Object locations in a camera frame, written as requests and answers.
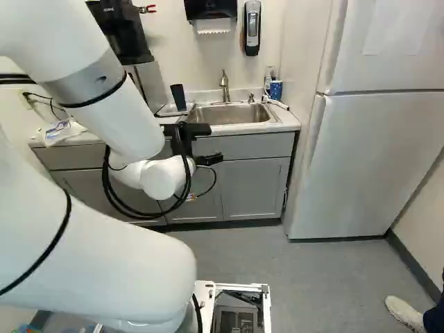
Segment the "freezer door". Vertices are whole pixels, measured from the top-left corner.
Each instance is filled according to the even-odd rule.
[[[325,98],[291,239],[382,235],[444,144],[444,93]]]
[[[444,89],[444,1],[334,0],[318,92]]]

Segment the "person's foot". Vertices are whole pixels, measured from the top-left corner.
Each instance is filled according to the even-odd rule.
[[[396,296],[387,296],[386,306],[393,317],[415,333],[426,333],[422,314]]]

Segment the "gray floor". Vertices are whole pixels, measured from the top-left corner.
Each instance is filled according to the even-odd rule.
[[[200,280],[270,284],[273,333],[407,333],[385,295],[433,304],[383,240],[291,244],[280,226],[169,235],[194,251]]]

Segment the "electrical outlet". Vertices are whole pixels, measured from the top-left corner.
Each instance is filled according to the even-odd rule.
[[[17,89],[17,95],[19,97],[19,100],[22,102],[23,106],[27,109],[27,110],[32,110],[33,106],[28,102],[28,100],[26,99],[25,96],[23,96],[23,93],[27,92],[24,89]]]

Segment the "sink basin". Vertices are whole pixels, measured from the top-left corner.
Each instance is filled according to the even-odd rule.
[[[276,118],[262,104],[233,103],[220,105],[198,105],[190,111],[189,123],[208,123],[211,126],[238,123],[276,122]]]

